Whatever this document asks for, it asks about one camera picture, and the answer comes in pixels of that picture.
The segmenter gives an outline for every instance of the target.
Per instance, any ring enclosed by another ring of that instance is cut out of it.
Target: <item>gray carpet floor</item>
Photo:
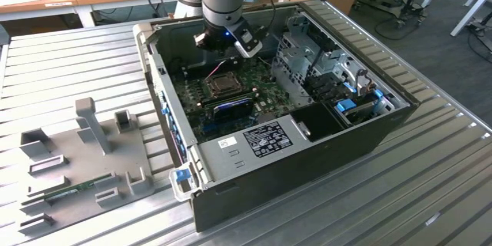
[[[349,13],[351,18],[387,46],[408,61],[408,63],[451,94],[456,100],[480,117],[492,124],[492,64],[484,61],[469,49],[468,32],[464,30],[457,37],[449,33],[464,16],[468,8],[463,6],[465,0],[433,0],[428,7],[428,18],[416,31],[403,40],[393,41],[375,33],[375,26],[389,18],[389,15],[367,6]],[[175,3],[167,3],[167,11],[172,12]],[[491,8],[484,6],[479,16],[489,13]],[[103,18],[123,21],[128,17],[129,8],[120,8]],[[128,21],[152,18],[149,6],[135,7]],[[395,30],[395,25],[381,25],[380,31],[389,36],[397,36],[413,26]],[[0,28],[0,41],[5,33]],[[475,48],[485,55],[484,47],[472,40]]]

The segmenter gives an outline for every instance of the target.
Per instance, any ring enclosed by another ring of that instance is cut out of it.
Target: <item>blue latch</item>
[[[188,180],[191,177],[192,177],[192,173],[189,172],[189,169],[176,171],[176,181]]]
[[[348,111],[349,109],[353,109],[357,105],[355,105],[352,99],[341,100],[337,104],[337,109],[340,112]]]
[[[376,94],[377,98],[380,98],[380,99],[384,96],[384,93],[379,89],[375,91],[375,94]]]

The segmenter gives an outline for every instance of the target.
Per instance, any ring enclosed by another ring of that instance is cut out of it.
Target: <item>sticker on motherboard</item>
[[[231,145],[235,145],[237,143],[236,141],[236,138],[235,137],[229,137],[227,139],[223,139],[221,141],[219,141],[219,146],[220,146],[220,149],[231,146]]]
[[[255,156],[260,158],[292,145],[292,141],[285,135],[279,122],[252,129],[243,134],[255,152]]]

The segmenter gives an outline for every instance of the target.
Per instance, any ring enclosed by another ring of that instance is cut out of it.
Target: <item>metal workbench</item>
[[[31,241],[39,245],[488,245],[492,133],[451,97],[327,3],[307,2],[423,102],[367,156],[203,232],[167,180],[172,161],[133,45],[132,25],[15,37],[1,52],[0,244],[15,223],[24,156],[15,133],[76,128],[73,99],[92,96],[99,120],[139,116],[156,193]]]

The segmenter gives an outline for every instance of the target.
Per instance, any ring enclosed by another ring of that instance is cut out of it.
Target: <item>floor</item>
[[[492,64],[469,49],[467,30],[461,31],[457,37],[449,35],[468,11],[463,6],[465,1],[433,0],[423,25],[399,41],[388,40],[375,33],[376,24],[391,17],[387,13],[363,6],[357,11],[352,10],[349,16],[487,124],[492,125]],[[484,6],[477,16],[483,17],[489,12],[491,8]],[[395,31],[395,25],[388,23],[381,25],[379,30],[383,34],[397,37],[397,34],[412,28],[415,25]],[[485,55],[484,47],[473,37],[471,43]]]

